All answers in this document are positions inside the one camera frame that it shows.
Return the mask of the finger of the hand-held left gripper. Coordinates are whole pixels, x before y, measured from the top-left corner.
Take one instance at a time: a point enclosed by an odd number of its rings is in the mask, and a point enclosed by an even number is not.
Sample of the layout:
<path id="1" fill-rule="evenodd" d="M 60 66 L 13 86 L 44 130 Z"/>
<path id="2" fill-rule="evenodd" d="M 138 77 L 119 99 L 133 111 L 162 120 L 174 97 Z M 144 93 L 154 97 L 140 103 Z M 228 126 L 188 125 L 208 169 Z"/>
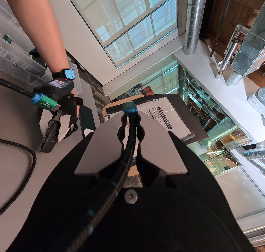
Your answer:
<path id="1" fill-rule="evenodd" d="M 40 127 L 43 138 L 48 128 L 49 122 L 59 121 L 60 127 L 59 127 L 59 134 L 58 134 L 58 142 L 63 140 L 63 130 L 60 131 L 63 125 L 63 112 L 62 111 L 59 110 L 58 112 L 54 112 L 54 111 L 48 111 L 48 110 L 39 108 L 38 119 L 39 119 L 39 127 Z"/>

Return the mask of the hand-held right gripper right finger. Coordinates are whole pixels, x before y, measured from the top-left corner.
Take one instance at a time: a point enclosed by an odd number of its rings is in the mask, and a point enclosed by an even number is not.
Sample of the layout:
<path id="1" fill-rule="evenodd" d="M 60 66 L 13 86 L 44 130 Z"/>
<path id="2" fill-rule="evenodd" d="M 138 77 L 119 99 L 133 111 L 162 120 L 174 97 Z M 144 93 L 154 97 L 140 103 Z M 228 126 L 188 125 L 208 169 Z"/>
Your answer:
<path id="1" fill-rule="evenodd" d="M 139 141 L 137 151 L 141 152 L 143 159 L 162 169 L 166 174 L 187 174 L 187 168 L 168 131 L 145 113 L 139 111 L 138 114 L 144 137 Z"/>

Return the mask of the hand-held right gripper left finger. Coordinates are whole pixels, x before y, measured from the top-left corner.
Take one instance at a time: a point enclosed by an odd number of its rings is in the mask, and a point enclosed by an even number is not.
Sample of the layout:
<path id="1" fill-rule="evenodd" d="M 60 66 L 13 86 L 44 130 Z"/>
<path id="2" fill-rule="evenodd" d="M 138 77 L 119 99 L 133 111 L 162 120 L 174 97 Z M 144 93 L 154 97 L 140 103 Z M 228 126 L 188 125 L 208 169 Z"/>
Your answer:
<path id="1" fill-rule="evenodd" d="M 125 149 L 127 138 L 127 116 L 119 112 L 94 131 L 75 175 L 96 174 L 114 163 Z"/>

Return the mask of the person's left forearm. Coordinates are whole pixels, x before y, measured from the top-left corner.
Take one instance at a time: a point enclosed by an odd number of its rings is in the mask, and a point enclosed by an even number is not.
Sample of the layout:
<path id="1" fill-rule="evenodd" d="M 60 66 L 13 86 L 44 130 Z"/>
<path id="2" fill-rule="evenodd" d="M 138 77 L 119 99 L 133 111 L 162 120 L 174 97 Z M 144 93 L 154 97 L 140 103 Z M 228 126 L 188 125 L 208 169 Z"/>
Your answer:
<path id="1" fill-rule="evenodd" d="M 60 28 L 49 0 L 6 0 L 51 73 L 69 68 Z"/>

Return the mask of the person's left hand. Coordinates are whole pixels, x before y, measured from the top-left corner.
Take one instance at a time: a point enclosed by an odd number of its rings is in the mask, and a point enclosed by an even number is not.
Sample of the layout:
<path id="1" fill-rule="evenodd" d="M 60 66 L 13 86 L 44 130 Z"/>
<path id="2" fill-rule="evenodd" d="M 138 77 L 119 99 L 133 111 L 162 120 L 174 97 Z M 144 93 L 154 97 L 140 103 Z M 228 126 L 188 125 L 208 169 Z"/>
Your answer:
<path id="1" fill-rule="evenodd" d="M 76 116 L 77 119 L 80 111 L 80 106 L 83 105 L 83 99 L 78 96 L 75 88 L 73 88 L 73 90 L 71 91 L 70 101 L 71 115 Z"/>

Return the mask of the black smartwatch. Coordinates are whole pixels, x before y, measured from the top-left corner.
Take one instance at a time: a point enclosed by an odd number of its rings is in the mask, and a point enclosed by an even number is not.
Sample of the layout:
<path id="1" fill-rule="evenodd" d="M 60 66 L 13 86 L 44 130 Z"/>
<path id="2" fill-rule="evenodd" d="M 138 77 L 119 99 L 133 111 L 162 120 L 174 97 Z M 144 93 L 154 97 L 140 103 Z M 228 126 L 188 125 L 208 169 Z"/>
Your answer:
<path id="1" fill-rule="evenodd" d="M 57 79 L 57 78 L 63 78 L 67 80 L 75 80 L 75 72 L 73 69 L 63 69 L 59 72 L 52 73 L 52 78 Z"/>

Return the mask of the wooden instruction board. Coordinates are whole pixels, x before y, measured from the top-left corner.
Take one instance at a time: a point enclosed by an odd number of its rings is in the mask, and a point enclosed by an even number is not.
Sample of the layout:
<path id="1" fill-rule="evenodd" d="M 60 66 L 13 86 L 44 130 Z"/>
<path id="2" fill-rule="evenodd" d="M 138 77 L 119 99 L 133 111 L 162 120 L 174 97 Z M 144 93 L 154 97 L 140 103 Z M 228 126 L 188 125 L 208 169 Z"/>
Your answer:
<path id="1" fill-rule="evenodd" d="M 168 131 L 169 135 L 172 135 L 173 138 L 179 138 L 185 145 L 209 137 L 178 94 L 150 95 L 139 98 L 134 96 L 126 98 L 112 103 L 110 107 L 106 108 L 106 110 L 110 109 L 106 114 L 120 112 L 122 110 L 121 106 L 128 102 L 134 102 L 138 112 L 141 111 L 147 116 L 152 117 Z M 139 141 L 144 137 L 144 131 L 140 126 L 137 130 L 139 131 L 138 148 Z M 139 172 L 140 168 L 143 167 L 140 161 L 150 164 L 155 170 L 158 170 L 158 172 L 166 174 L 162 169 L 144 160 L 141 156 L 141 152 L 137 152 L 137 170 Z"/>

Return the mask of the dark teal block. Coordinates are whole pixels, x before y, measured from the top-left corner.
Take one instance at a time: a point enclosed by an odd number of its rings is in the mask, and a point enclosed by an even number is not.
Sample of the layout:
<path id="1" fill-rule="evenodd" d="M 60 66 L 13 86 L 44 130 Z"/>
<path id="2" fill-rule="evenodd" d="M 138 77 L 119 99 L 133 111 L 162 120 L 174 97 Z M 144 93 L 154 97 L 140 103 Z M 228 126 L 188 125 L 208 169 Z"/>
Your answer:
<path id="1" fill-rule="evenodd" d="M 79 120 L 83 138 L 96 130 L 92 110 L 85 105 L 80 106 Z"/>

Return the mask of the clear plastic bin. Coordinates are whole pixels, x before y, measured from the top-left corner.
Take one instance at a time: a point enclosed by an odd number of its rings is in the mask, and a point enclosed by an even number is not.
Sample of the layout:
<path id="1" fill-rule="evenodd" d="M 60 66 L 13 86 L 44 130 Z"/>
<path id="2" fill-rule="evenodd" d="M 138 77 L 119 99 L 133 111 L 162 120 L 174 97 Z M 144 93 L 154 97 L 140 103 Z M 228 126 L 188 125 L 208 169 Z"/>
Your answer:
<path id="1" fill-rule="evenodd" d="M 11 44 L 3 39 L 4 35 L 12 38 Z M 0 0 L 0 36 L 1 71 L 32 87 L 52 80 L 51 72 L 29 55 L 35 46 L 6 0 Z"/>

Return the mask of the framed glass window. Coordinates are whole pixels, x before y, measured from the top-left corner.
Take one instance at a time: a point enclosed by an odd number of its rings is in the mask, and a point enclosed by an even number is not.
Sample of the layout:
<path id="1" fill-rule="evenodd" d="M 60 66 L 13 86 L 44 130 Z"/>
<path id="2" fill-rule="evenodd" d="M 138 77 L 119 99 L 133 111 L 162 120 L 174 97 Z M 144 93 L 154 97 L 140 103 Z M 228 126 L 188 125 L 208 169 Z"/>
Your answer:
<path id="1" fill-rule="evenodd" d="M 179 0 L 70 0 L 119 69 L 179 27 Z"/>

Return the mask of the insulated silver pipes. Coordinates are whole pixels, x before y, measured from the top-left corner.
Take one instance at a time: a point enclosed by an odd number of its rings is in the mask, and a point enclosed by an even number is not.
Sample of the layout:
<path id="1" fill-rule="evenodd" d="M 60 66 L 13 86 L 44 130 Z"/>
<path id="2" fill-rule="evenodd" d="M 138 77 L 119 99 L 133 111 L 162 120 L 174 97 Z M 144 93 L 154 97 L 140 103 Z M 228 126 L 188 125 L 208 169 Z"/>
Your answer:
<path id="1" fill-rule="evenodd" d="M 232 60 L 232 56 L 234 55 L 238 45 L 241 43 L 241 40 L 237 38 L 237 35 L 239 33 L 247 35 L 249 31 L 250 28 L 247 28 L 246 26 L 243 26 L 241 24 L 238 24 L 236 26 L 224 52 L 225 56 L 223 60 L 218 63 L 218 70 L 215 77 L 216 79 L 220 79 L 223 76 L 224 70 L 227 68 L 228 64 Z M 234 71 L 227 79 L 226 85 L 230 87 L 236 86 L 242 80 L 242 78 L 243 76 L 241 76 L 238 72 Z"/>

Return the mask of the black ceiling pipe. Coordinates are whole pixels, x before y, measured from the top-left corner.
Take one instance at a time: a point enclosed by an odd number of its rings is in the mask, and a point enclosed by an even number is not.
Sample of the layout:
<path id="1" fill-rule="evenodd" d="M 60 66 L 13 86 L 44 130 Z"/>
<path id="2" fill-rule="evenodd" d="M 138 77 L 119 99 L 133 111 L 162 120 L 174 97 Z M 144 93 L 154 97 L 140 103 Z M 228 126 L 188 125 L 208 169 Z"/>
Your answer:
<path id="1" fill-rule="evenodd" d="M 210 53 L 210 58 L 213 56 L 214 50 L 215 50 L 215 48 L 216 48 L 216 45 L 217 45 L 217 42 L 218 42 L 218 38 L 219 38 L 219 35 L 220 35 L 220 31 L 221 31 L 222 25 L 223 25 L 223 23 L 224 23 L 224 19 L 225 19 L 225 16 L 226 16 L 226 13 L 227 13 L 227 10 L 228 10 L 228 7 L 229 7 L 229 4 L 230 4 L 230 1 L 231 1 L 231 0 L 228 0 L 228 1 L 227 1 L 226 7 L 225 7 L 225 11 L 224 11 L 224 14 L 223 14 L 223 17 L 222 17 L 221 23 L 220 23 L 220 27 L 219 27 L 219 29 L 218 29 L 217 35 L 216 35 L 215 40 L 214 40 L 214 45 L 213 45 L 212 51 L 211 51 L 211 53 Z"/>

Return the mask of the rectangular silver air duct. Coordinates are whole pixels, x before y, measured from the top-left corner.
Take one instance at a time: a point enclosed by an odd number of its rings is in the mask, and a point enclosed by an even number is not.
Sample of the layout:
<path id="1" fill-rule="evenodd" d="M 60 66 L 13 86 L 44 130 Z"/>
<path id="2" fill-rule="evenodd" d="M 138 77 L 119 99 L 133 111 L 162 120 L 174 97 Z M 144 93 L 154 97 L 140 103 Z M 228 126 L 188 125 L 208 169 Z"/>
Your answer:
<path id="1" fill-rule="evenodd" d="M 263 3 L 250 31 L 240 46 L 231 65 L 236 78 L 258 70 L 264 65 L 265 52 L 265 3 Z"/>

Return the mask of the round spiral air duct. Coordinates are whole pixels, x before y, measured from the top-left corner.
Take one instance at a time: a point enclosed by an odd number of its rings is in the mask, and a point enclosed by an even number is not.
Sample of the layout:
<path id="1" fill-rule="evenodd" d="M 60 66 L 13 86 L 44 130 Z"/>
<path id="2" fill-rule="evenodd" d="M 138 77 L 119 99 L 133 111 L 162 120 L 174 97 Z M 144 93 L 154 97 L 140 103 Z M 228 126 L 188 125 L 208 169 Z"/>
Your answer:
<path id="1" fill-rule="evenodd" d="M 197 50 L 198 39 L 206 0 L 188 0 L 184 54 L 192 55 Z"/>

